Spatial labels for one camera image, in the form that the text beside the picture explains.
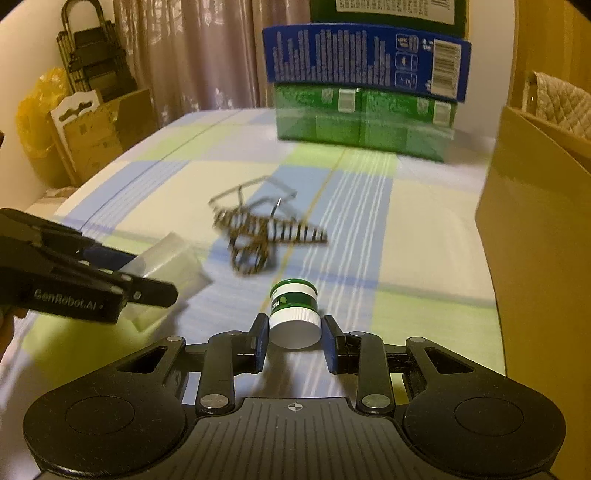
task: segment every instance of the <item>hand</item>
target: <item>hand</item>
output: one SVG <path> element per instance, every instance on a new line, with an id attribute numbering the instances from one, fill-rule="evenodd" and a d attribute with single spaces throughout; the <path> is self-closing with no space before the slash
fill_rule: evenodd
<path id="1" fill-rule="evenodd" d="M 26 316 L 27 311 L 25 309 L 10 309 L 0 319 L 0 360 L 14 336 L 14 317 L 23 319 Z"/>

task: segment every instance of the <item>triangular cutout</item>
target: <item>triangular cutout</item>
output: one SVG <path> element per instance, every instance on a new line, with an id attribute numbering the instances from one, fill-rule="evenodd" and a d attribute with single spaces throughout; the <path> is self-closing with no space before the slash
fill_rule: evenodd
<path id="1" fill-rule="evenodd" d="M 432 346 L 425 348 L 425 352 L 427 353 L 429 360 L 431 360 L 431 363 L 442 375 L 467 374 L 474 371 L 469 366 Z"/>
<path id="2" fill-rule="evenodd" d="M 117 370 L 134 374 L 150 374 L 156 369 L 166 350 L 167 347 L 159 346 L 138 358 L 134 358 L 131 362 L 121 365 Z"/>

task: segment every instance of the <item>insect-shaped wire object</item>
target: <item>insect-shaped wire object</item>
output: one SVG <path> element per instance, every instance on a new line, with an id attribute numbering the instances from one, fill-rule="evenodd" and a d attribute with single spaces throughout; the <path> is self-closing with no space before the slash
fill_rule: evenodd
<path id="1" fill-rule="evenodd" d="M 243 189 L 257 183 L 268 181 L 282 190 L 280 197 L 263 197 L 252 203 L 244 203 Z M 221 207 L 217 201 L 232 193 L 238 194 L 238 205 Z M 262 271 L 273 256 L 278 244 L 326 244 L 328 236 L 322 228 L 298 220 L 297 212 L 288 204 L 296 198 L 297 192 L 279 180 L 265 176 L 247 181 L 232 189 L 221 192 L 211 200 L 214 226 L 230 239 L 232 268 L 243 275 L 252 275 Z M 253 209 L 268 203 L 272 205 L 269 215 L 259 215 Z M 284 218 L 275 214 L 280 211 Z"/>

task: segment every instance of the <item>blue box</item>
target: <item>blue box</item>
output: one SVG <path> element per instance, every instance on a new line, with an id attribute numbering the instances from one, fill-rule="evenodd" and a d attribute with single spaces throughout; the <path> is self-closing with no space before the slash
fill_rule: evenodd
<path id="1" fill-rule="evenodd" d="M 269 83 L 330 83 L 464 102 L 470 42 L 431 32 L 345 23 L 264 28 Z"/>

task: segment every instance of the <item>yellow plastic bag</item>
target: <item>yellow plastic bag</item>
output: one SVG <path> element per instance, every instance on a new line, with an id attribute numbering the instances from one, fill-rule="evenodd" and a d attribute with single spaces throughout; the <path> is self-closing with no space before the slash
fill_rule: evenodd
<path id="1" fill-rule="evenodd" d="M 70 185 L 70 179 L 51 137 L 49 112 L 69 94 L 66 71 L 53 68 L 37 80 L 33 91 L 19 103 L 15 118 L 21 144 L 33 169 L 53 188 Z"/>

